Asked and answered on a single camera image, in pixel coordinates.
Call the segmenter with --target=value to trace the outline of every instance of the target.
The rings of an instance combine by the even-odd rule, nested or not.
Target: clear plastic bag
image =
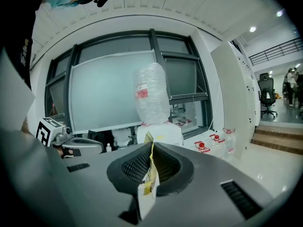
[[[136,109],[145,124],[164,123],[170,115],[164,69],[158,63],[134,72]]]

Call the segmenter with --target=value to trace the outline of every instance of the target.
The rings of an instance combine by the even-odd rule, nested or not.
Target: office chair
[[[269,77],[268,73],[263,73],[260,75],[258,85],[261,91],[260,101],[267,108],[266,110],[261,111],[261,118],[264,114],[272,114],[275,118],[278,116],[278,113],[276,111],[269,110],[269,107],[276,102],[274,80]]]

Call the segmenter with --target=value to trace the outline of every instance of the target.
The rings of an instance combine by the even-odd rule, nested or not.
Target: red bottle cap
[[[200,144],[199,144],[199,148],[204,148],[205,147],[205,144],[203,143],[203,142],[201,142]]]

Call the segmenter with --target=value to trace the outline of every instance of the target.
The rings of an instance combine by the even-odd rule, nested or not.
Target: staircase
[[[258,126],[251,143],[303,155],[303,129]]]

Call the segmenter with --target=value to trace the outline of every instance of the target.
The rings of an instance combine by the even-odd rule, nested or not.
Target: yellow snack wrapper
[[[154,142],[150,132],[145,135],[144,143],[152,142],[150,154],[150,168],[145,176],[145,183],[138,187],[138,202],[141,219],[144,219],[156,202],[156,190],[160,185],[157,168],[153,162]]]

